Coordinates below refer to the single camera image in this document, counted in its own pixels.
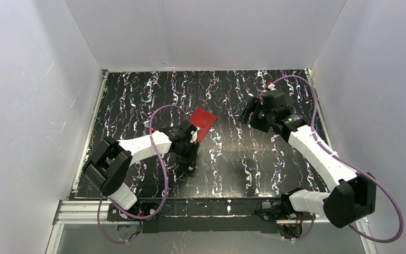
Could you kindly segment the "red envelope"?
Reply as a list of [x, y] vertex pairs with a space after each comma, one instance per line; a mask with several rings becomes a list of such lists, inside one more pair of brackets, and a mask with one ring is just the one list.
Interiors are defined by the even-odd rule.
[[212, 128], [217, 120], [217, 116], [211, 114], [201, 108], [197, 108], [191, 115], [189, 122], [195, 127], [199, 128], [196, 141], [201, 142], [206, 136], [207, 132]]

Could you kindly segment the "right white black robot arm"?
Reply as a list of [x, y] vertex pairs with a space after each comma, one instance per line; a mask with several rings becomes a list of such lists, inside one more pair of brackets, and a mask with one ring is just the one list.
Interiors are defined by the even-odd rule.
[[335, 159], [333, 151], [323, 149], [323, 140], [311, 129], [306, 117], [292, 113], [288, 99], [281, 90], [251, 97], [238, 120], [263, 132], [273, 130], [314, 167], [328, 191], [293, 189], [281, 195], [280, 204], [273, 205], [272, 212], [318, 214], [337, 228], [374, 213], [376, 184], [371, 181], [371, 175], [358, 173]]

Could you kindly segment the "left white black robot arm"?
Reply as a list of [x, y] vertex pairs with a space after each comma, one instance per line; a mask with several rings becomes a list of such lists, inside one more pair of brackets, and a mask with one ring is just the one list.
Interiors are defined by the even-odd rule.
[[157, 156], [157, 152], [160, 156], [175, 153], [191, 164], [198, 151], [199, 130], [184, 120], [178, 126], [163, 127], [151, 135], [134, 139], [105, 138], [88, 156], [82, 173], [103, 196], [127, 211], [137, 202], [135, 194], [124, 183], [129, 166]]

